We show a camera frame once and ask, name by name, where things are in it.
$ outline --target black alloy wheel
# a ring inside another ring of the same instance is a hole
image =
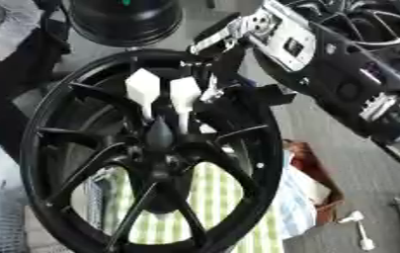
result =
[[[124,79],[139,68],[162,78],[164,92],[153,105],[156,120],[151,123],[143,119],[124,87]],[[212,103],[198,102],[189,133],[180,134],[167,100],[168,83],[194,76],[204,91],[208,74],[201,59],[184,52],[131,51],[83,67],[48,94],[26,130],[21,168],[31,206],[54,237],[81,253],[214,253],[236,244],[257,224],[280,182],[280,131],[253,88],[239,82],[225,87],[224,95]],[[200,124],[216,133],[201,133]],[[170,144],[155,151],[148,139],[155,132],[158,139],[162,131],[169,132],[170,141],[160,144]],[[224,145],[235,150],[236,158],[224,151]],[[189,175],[204,161],[232,176],[244,192],[235,210],[209,230],[186,201]],[[112,235],[91,226],[70,201],[78,185],[110,165],[123,168],[135,182],[135,202]],[[141,212],[159,205],[167,205],[162,212],[180,211],[192,237],[158,245],[130,242],[128,236]]]

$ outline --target bolt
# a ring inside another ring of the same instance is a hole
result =
[[[141,159],[141,149],[137,146],[132,146],[128,149],[128,155],[133,161],[137,162]]]
[[[335,53],[335,51],[336,51],[336,46],[334,45],[334,44],[332,44],[332,43],[328,43],[327,45],[326,45],[326,52],[328,53],[328,54],[333,54],[333,53]]]
[[[178,166],[178,159],[177,157],[173,156],[173,155],[168,155],[166,156],[166,163],[167,165],[169,165],[169,167],[171,167],[172,169],[176,168]]]
[[[304,77],[299,81],[299,84],[300,85],[309,85],[310,84],[310,79],[308,79],[307,77]]]

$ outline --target screw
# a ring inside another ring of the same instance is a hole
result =
[[[353,211],[349,214],[349,216],[338,220],[339,224],[349,223],[349,222],[358,222],[364,219],[363,214],[360,211]]]
[[[169,167],[176,168],[178,166],[178,159],[173,155],[168,155],[166,156],[166,163],[169,165]]]
[[[363,251],[370,251],[375,248],[373,240],[367,237],[365,229],[360,221],[358,221],[358,229],[360,230],[360,248]]]
[[[327,45],[326,45],[326,52],[328,53],[328,54],[333,54],[333,53],[335,53],[335,51],[336,51],[336,46],[334,45],[334,44],[332,44],[332,43],[328,43]]]

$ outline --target small white part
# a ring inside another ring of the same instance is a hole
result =
[[[189,130],[189,116],[195,100],[201,95],[201,89],[194,77],[172,80],[170,83],[170,99],[180,117],[180,130]]]
[[[201,133],[216,133],[216,130],[207,124],[202,124],[200,126]]]
[[[125,80],[127,96],[139,104],[146,119],[152,120],[152,103],[160,96],[161,80],[141,68]]]
[[[339,224],[349,223],[349,222],[359,222],[364,219],[362,212],[360,211],[353,211],[350,213],[349,216],[338,220]]]
[[[358,229],[360,230],[360,248],[363,251],[370,251],[375,248],[373,240],[367,237],[365,229],[360,221],[358,221]]]
[[[205,103],[211,103],[213,100],[222,97],[224,95],[224,92],[222,90],[219,90],[218,87],[216,86],[218,83],[218,78],[215,75],[211,75],[209,80],[208,80],[208,87],[202,93],[200,100],[205,102]]]

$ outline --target sleeve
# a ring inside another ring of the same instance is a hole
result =
[[[6,59],[39,26],[41,10],[34,0],[0,0],[6,11],[0,25],[0,60]]]

